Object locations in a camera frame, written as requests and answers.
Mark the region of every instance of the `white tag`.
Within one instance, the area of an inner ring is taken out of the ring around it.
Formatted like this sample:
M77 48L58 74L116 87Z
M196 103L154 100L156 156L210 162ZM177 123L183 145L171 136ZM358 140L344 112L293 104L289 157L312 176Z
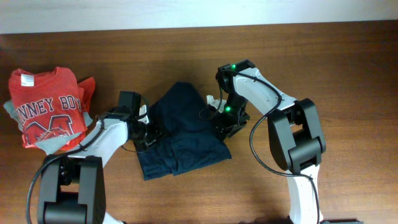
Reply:
M21 86L35 86L33 75L21 74Z

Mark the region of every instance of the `red shirt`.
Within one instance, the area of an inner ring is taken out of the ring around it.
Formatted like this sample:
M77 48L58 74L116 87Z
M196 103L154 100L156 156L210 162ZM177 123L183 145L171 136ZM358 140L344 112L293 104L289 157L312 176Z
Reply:
M28 77L33 78L33 86L22 82L21 74L23 77L32 75ZM79 94L76 77L70 69L56 67L52 72L35 75L17 69L8 84L12 103L22 123L25 147L87 130L83 118L86 109L81 101L83 93Z

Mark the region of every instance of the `folded clothing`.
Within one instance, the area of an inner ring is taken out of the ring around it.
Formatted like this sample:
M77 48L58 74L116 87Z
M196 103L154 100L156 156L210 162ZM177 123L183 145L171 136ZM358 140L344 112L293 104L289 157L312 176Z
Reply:
M9 79L9 90L22 126L23 146L40 147L51 154L80 143L92 122L83 99L90 103L94 89L93 78L78 85L68 68L57 67L36 75L15 70Z
M151 106L150 117L158 118L169 136L137 154L144 180L183 174L231 158L211 121L199 118L205 106L196 89L182 82Z

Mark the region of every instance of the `white wall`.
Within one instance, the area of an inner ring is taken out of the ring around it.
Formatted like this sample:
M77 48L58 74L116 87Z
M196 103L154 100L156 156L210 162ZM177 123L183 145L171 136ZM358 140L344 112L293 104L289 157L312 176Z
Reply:
M397 0L0 0L0 34L384 19Z

